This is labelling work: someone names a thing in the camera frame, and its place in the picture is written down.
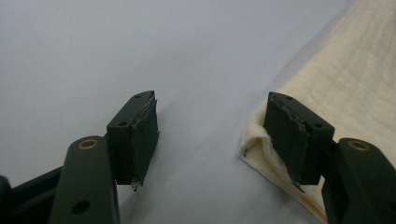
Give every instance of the cloth fold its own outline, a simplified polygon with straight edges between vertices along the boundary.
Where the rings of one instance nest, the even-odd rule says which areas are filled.
[[[396,1],[360,0],[334,27],[321,50],[280,90],[335,127],[334,141],[353,137],[379,147],[396,166]],[[243,132],[240,157],[327,222],[318,186],[291,184],[262,127],[264,103]]]

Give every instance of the beige cloth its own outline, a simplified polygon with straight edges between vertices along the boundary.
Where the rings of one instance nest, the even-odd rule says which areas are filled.
[[[290,95],[335,127],[379,147],[396,167],[396,1],[360,0],[321,50],[278,92]],[[326,222],[318,186],[295,188],[262,127],[264,103],[243,132],[241,158]]]

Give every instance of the cloth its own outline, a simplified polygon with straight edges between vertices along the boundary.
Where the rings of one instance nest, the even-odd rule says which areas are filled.
[[[334,141],[353,137],[379,147],[396,166],[396,1],[360,0],[334,27],[321,50],[280,90],[335,128]],[[291,184],[262,127],[264,103],[243,132],[240,157],[327,222],[318,186]]]

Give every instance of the fabric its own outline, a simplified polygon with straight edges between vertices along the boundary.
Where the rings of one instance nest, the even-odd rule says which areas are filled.
[[[396,166],[396,1],[357,1],[321,50],[280,90],[335,127],[334,140],[353,137],[379,147]],[[327,222],[318,186],[297,190],[262,127],[264,103],[247,122],[240,157]]]

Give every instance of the cream towel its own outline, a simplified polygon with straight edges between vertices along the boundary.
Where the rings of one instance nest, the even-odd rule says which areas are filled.
[[[396,167],[396,1],[360,0],[322,49],[278,92],[296,98],[335,127],[334,140],[353,137],[379,147]],[[327,222],[318,186],[291,184],[262,127],[264,103],[243,132],[241,158]]]

